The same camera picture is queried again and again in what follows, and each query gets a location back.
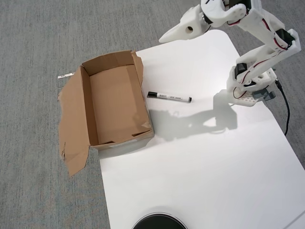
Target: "black cable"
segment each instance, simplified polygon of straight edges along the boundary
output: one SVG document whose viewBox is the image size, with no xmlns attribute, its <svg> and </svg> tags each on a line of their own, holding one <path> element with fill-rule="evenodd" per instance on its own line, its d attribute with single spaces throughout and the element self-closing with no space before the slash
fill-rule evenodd
<svg viewBox="0 0 305 229">
<path fill-rule="evenodd" d="M 210 25 L 210 27 L 204 33 L 208 32 L 210 28 L 211 28 L 211 25 Z"/>
<path fill-rule="evenodd" d="M 290 108 L 289 108 L 289 104 L 288 104 L 288 101 L 286 99 L 286 96 L 285 96 L 285 93 L 283 91 L 283 87 L 282 87 L 281 83 L 278 80 L 276 80 L 275 84 L 276 84 L 277 88 L 280 90 L 280 92 L 282 93 L 283 98 L 284 98 L 285 103 L 286 103 L 286 106 L 287 106 L 287 122 L 286 122 L 286 131 L 285 131 L 285 136 L 286 136 L 286 134 L 288 132 L 288 127 L 289 127 Z"/>
</svg>

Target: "open cardboard box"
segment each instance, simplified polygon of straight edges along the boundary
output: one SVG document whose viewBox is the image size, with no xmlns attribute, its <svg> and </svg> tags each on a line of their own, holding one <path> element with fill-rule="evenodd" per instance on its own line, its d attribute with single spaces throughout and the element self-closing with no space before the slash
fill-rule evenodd
<svg viewBox="0 0 305 229">
<path fill-rule="evenodd" d="M 154 136 L 142 95 L 143 64 L 135 52 L 84 62 L 59 94 L 60 153 L 69 175 L 86 165 L 89 147 L 104 150 Z"/>
</svg>

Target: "cardboard flap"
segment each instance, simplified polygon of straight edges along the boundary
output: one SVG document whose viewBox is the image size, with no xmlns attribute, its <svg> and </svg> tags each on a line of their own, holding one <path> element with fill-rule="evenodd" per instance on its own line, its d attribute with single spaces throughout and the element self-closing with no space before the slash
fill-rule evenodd
<svg viewBox="0 0 305 229">
<path fill-rule="evenodd" d="M 135 51 L 132 51 L 132 58 L 134 62 L 135 69 L 137 70 L 140 85 L 143 82 L 143 63 L 141 57 L 138 57 Z"/>
<path fill-rule="evenodd" d="M 72 176 L 85 167 L 90 145 L 81 68 L 78 68 L 64 86 L 58 99 L 61 104 L 60 154 Z"/>
<path fill-rule="evenodd" d="M 98 56 L 82 63 L 89 76 L 112 68 L 131 64 L 133 64 L 133 58 L 129 50 L 122 52 L 113 52 L 103 56 Z"/>
</svg>

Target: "carpet floor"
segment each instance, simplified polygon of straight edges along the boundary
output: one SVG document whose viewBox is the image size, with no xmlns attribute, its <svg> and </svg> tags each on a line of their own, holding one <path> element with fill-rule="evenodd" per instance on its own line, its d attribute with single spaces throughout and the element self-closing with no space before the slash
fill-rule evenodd
<svg viewBox="0 0 305 229">
<path fill-rule="evenodd" d="M 58 152 L 57 94 L 85 60 L 142 50 L 199 0 L 0 1 L 0 228 L 109 229 L 98 152 L 72 178 Z M 305 44 L 305 2 L 263 0 Z M 221 27 L 240 55 L 261 45 L 240 28 Z M 304 51 L 275 66 L 291 107 L 287 139 L 305 166 Z M 282 129 L 281 95 L 267 102 Z"/>
</svg>

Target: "black round object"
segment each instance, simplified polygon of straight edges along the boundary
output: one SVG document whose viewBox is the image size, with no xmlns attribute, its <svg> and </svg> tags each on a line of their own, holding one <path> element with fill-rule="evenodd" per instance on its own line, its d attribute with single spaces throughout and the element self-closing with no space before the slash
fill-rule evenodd
<svg viewBox="0 0 305 229">
<path fill-rule="evenodd" d="M 133 229 L 187 229 L 182 222 L 163 213 L 151 214 L 141 219 Z"/>
</svg>

